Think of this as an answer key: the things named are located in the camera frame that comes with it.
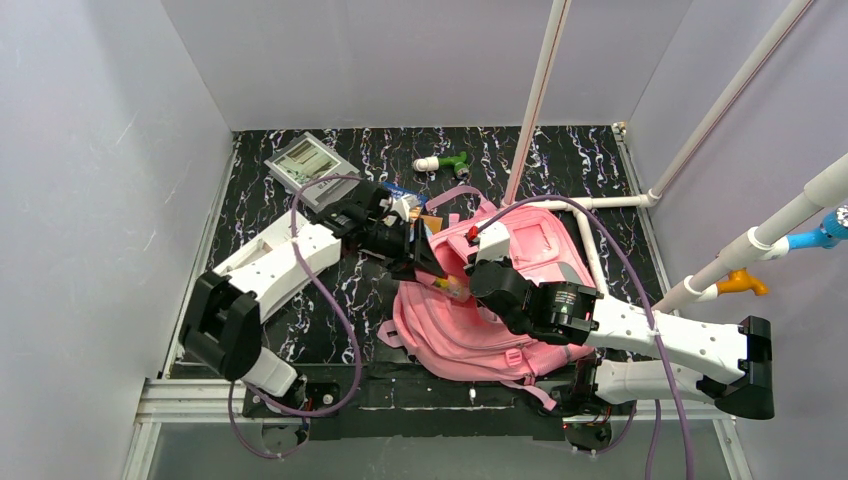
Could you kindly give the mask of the blue treehouse story book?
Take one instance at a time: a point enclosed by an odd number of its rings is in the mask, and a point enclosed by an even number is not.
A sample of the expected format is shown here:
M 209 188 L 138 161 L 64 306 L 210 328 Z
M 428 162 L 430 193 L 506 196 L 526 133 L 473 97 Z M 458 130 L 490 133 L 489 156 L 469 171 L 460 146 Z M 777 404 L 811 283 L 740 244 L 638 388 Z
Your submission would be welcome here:
M 411 196 L 415 197 L 420 205 L 425 205 L 429 201 L 429 198 L 420 192 L 414 192 L 390 182 L 382 182 L 381 185 L 390 192 L 394 199 Z

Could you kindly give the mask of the pink student backpack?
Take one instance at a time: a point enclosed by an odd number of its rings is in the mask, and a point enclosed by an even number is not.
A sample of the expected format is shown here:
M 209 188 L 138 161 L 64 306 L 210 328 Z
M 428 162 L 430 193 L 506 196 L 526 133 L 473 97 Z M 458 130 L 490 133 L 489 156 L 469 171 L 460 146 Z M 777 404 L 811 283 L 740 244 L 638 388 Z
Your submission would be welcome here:
M 404 348 L 442 379 L 499 382 L 535 396 L 543 409 L 551 411 L 557 402 L 536 386 L 536 380 L 594 350 L 516 335 L 497 314 L 469 296 L 469 277 L 464 268 L 476 250 L 465 236 L 496 210 L 492 202 L 482 198 L 471 216 L 449 214 L 447 223 L 430 236 L 429 242 L 451 280 L 426 277 L 423 282 L 401 282 L 392 315 L 382 322 L 377 336 L 391 348 Z M 510 236 L 507 257 L 524 278 L 534 283 L 567 280 L 593 286 L 574 241 L 548 210 L 521 206 L 485 232 L 502 231 Z

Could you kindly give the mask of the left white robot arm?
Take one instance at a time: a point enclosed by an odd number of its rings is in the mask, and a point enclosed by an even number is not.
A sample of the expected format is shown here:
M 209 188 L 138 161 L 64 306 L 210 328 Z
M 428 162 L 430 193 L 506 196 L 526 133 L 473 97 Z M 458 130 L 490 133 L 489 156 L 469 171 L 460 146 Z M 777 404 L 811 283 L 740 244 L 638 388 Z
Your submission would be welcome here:
M 274 397 L 299 381 L 297 370 L 264 347 L 263 325 L 344 254 L 362 252 L 398 280 L 444 272 L 421 219 L 419 197 L 396 197 L 385 186 L 355 182 L 341 199 L 311 217 L 296 207 L 196 280 L 178 341 L 229 381 L 244 381 Z

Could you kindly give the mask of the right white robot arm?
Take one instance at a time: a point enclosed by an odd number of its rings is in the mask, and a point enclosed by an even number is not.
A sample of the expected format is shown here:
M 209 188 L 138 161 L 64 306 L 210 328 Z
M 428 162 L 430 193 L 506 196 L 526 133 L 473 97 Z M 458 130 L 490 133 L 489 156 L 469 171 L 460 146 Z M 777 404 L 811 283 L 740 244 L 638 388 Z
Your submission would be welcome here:
M 745 419 L 775 416 L 772 325 L 765 318 L 717 324 L 647 311 L 579 283 L 536 284 L 508 262 L 483 261 L 467 271 L 474 300 L 513 334 L 658 361 L 655 379 L 648 361 L 598 367 L 594 393 L 608 404 L 646 398 L 673 378 L 682 398 Z

